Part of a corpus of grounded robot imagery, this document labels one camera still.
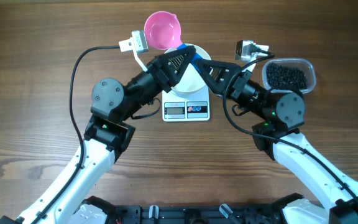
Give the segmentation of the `pink scoop with blue handle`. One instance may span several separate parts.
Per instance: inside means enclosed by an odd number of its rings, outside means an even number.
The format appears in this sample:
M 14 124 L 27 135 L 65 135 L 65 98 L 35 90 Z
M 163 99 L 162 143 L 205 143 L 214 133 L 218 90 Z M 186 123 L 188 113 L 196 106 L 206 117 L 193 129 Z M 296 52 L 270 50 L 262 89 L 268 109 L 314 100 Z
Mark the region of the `pink scoop with blue handle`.
M 191 62 L 195 72 L 200 73 L 200 69 L 196 65 L 198 59 L 202 56 L 198 53 L 195 45 L 184 44 L 181 41 L 181 25 L 177 16 L 168 11 L 157 11 L 151 14 L 144 24 L 144 32 L 147 42 L 158 50 L 183 50 L 192 46 L 195 53 Z

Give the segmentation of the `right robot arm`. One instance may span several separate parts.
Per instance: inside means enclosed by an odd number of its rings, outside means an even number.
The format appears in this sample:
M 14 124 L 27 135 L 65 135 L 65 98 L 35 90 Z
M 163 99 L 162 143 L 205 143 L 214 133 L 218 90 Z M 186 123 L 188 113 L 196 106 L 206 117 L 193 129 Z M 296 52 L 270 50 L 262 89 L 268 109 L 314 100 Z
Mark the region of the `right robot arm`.
M 303 198 L 280 208 L 287 223 L 320 218 L 326 223 L 358 223 L 358 181 L 341 172 L 321 155 L 299 130 L 304 124 L 305 102 L 298 90 L 274 93 L 250 80 L 247 66 L 197 59 L 195 67 L 209 89 L 223 103 L 235 102 L 243 113 L 263 119 L 250 131 L 227 120 L 242 133 L 251 135 L 257 149 L 290 170 L 318 199 L 321 206 L 306 208 Z

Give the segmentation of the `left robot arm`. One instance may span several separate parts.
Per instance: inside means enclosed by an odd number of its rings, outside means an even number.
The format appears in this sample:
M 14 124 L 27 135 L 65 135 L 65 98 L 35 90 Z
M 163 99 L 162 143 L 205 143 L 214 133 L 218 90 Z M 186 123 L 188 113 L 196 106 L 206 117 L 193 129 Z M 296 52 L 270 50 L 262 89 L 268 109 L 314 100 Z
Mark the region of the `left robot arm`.
M 184 46 L 156 56 L 147 67 L 123 85 L 104 78 L 93 87 L 92 116 L 80 146 L 68 165 L 43 195 L 15 220 L 2 216 L 0 223 L 69 223 L 92 186 L 127 149 L 135 127 L 128 118 L 151 104 L 162 91 L 177 85 L 196 55 L 194 46 Z

